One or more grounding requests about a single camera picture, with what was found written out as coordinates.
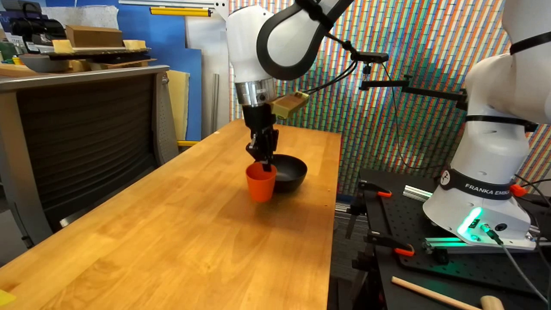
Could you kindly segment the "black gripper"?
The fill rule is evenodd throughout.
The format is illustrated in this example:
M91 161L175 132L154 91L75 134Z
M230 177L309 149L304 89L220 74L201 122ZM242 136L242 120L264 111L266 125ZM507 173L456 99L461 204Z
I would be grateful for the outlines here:
M268 103L242 108L244 123L249 129L251 141L245 144L245 153L254 160L261 161L264 172L271 172L273 151L276 148L278 130L273 127L275 115Z

